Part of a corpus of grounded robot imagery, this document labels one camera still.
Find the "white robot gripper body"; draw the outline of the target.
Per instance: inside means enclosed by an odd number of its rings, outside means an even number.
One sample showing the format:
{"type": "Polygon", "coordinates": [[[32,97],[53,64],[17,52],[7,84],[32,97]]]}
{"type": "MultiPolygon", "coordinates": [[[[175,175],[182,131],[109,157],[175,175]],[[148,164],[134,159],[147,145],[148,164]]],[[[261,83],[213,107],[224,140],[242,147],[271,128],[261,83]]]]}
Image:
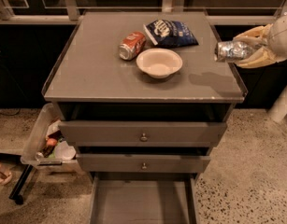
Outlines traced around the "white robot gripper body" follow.
{"type": "Polygon", "coordinates": [[[274,61],[287,60],[287,15],[270,25],[267,32],[267,48],[274,61]]]}

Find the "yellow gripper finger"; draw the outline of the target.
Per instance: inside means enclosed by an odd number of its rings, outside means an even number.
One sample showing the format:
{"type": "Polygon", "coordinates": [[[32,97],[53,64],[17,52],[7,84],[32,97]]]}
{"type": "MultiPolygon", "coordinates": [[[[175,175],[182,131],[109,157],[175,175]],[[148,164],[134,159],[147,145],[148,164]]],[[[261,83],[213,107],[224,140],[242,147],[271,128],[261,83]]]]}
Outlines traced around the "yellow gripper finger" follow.
{"type": "Polygon", "coordinates": [[[268,25],[256,26],[235,36],[233,41],[236,43],[242,43],[252,49],[259,49],[261,47],[268,48],[268,38],[271,28],[271,23],[268,25]]]}
{"type": "Polygon", "coordinates": [[[249,58],[236,62],[241,68],[252,69],[271,65],[277,59],[277,55],[266,47],[256,50],[249,58]]]}

